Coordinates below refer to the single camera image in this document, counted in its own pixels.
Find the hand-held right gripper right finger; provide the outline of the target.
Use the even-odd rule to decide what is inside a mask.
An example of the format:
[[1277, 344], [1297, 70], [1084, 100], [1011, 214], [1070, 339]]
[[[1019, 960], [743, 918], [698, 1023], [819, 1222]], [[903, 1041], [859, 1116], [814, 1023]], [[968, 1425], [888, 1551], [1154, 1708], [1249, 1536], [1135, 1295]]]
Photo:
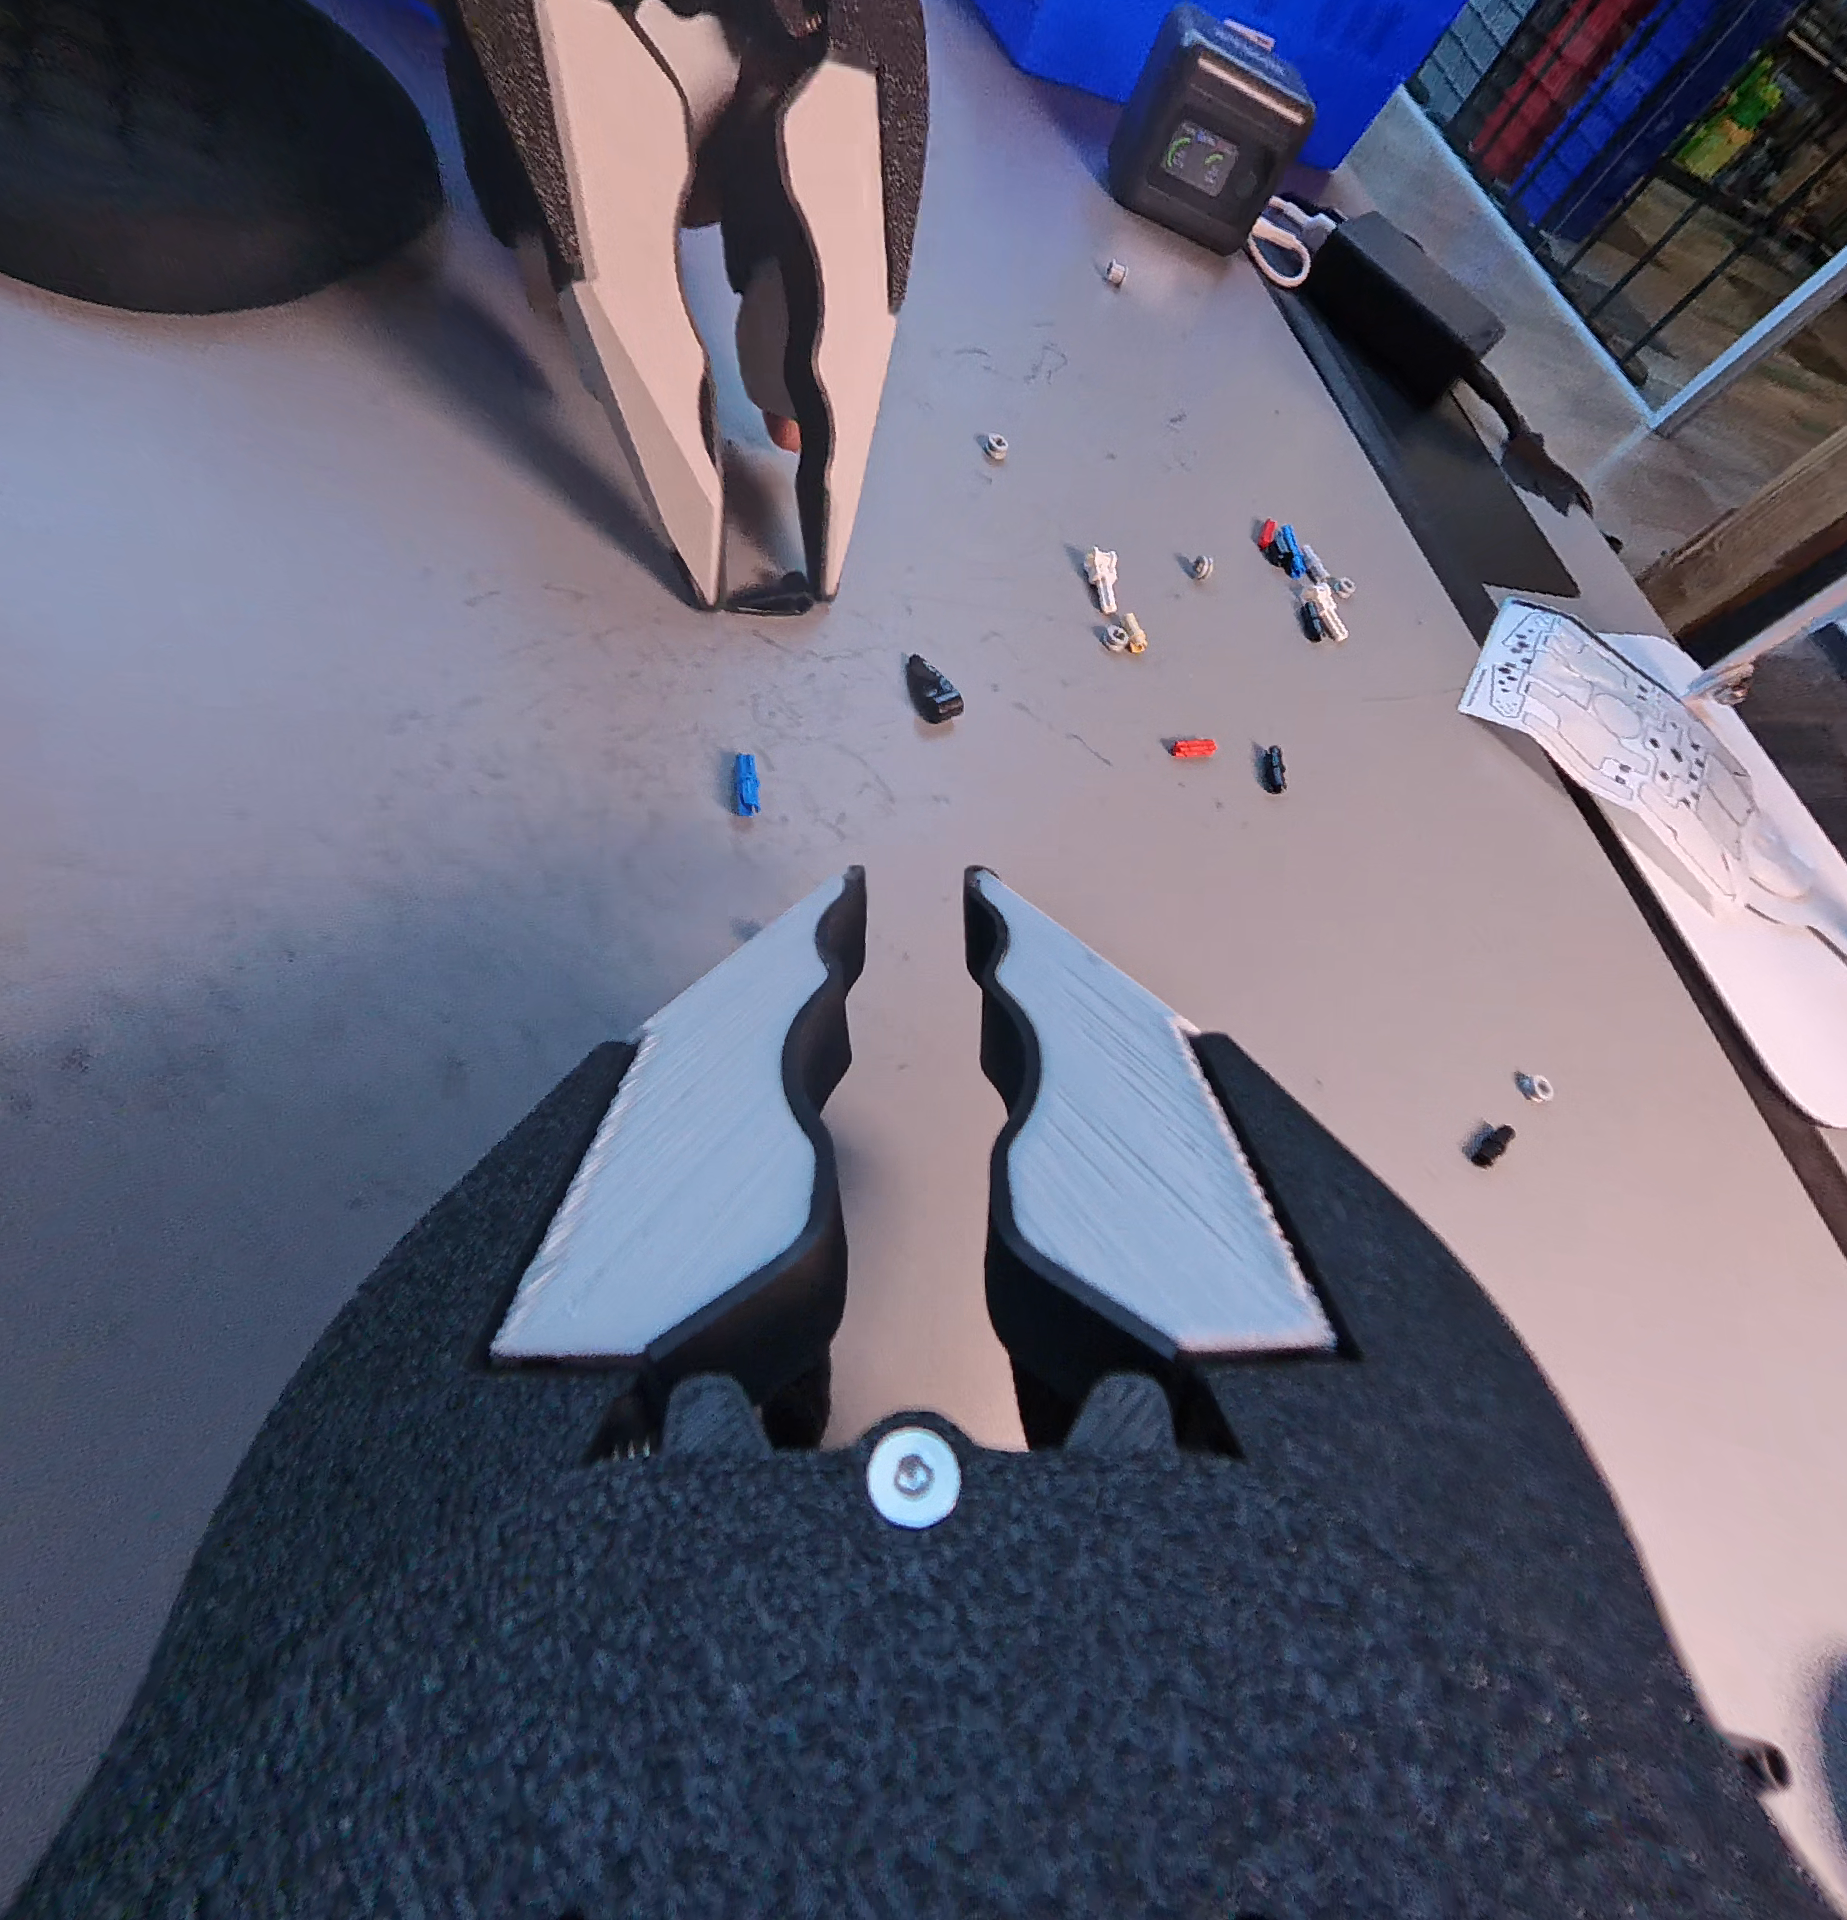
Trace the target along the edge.
[[1199, 1028], [985, 868], [964, 873], [991, 1320], [1019, 1363], [1331, 1354], [1337, 1334], [1203, 1072]]

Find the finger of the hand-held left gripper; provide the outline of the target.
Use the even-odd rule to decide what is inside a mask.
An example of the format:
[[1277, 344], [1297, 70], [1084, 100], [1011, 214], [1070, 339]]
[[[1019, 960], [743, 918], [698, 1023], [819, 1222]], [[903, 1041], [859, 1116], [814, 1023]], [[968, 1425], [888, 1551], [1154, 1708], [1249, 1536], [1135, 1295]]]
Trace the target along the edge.
[[825, 32], [781, 99], [774, 139], [795, 500], [811, 585], [831, 601], [886, 389], [889, 295], [876, 65], [850, 4], [827, 6]]
[[690, 110], [671, 66], [606, 2], [542, 2], [537, 31], [579, 266], [560, 303], [696, 603], [723, 591], [714, 383], [680, 275]]

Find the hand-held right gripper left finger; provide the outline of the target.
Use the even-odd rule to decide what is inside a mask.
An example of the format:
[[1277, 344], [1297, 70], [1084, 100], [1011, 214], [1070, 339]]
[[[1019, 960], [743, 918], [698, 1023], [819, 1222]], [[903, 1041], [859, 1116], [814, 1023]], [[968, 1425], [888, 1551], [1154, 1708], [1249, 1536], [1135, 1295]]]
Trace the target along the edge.
[[846, 1239], [820, 1111], [852, 1059], [844, 1001], [863, 951], [852, 865], [642, 1023], [492, 1360], [827, 1357]]

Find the black cube charger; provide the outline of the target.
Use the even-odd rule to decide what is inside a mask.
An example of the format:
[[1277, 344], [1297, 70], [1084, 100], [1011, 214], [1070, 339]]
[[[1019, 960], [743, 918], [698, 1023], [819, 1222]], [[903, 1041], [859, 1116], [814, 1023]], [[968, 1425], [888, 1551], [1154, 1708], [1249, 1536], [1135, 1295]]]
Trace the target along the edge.
[[1200, 6], [1175, 6], [1113, 134], [1110, 194], [1196, 247], [1235, 256], [1315, 113], [1291, 61]]

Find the blue plastic bin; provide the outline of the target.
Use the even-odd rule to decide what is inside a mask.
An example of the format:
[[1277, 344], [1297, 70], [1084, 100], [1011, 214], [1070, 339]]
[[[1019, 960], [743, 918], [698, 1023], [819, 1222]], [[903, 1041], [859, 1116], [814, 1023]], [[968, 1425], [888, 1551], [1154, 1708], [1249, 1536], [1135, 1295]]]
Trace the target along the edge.
[[[1011, 63], [1124, 106], [1170, 2], [980, 2]], [[1392, 93], [1462, 13], [1459, 2], [1204, 2], [1211, 18], [1266, 37], [1315, 104], [1301, 161], [1336, 169]]]

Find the white booklet stand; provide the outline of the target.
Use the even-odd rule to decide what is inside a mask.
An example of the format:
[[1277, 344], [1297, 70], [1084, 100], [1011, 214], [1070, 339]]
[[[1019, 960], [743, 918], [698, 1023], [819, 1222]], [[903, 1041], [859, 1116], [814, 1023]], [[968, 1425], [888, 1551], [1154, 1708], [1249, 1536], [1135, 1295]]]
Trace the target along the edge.
[[[1616, 634], [1728, 740], [1757, 802], [1825, 891], [1847, 903], [1847, 575], [1714, 667], [1656, 634]], [[1645, 845], [1639, 819], [1599, 804], [1680, 944], [1775, 1086], [1815, 1123], [1847, 1130], [1847, 962], [1808, 930], [1712, 916]]]

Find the white sticker sheet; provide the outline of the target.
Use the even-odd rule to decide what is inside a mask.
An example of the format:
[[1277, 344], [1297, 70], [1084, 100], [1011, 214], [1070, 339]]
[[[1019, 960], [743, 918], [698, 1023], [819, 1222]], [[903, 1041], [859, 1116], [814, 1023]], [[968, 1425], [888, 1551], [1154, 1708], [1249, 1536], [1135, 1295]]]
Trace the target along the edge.
[[1706, 908], [1786, 919], [1817, 893], [1815, 871], [1762, 815], [1743, 760], [1575, 618], [1505, 603], [1459, 708], [1528, 736], [1595, 800], [1626, 813]]

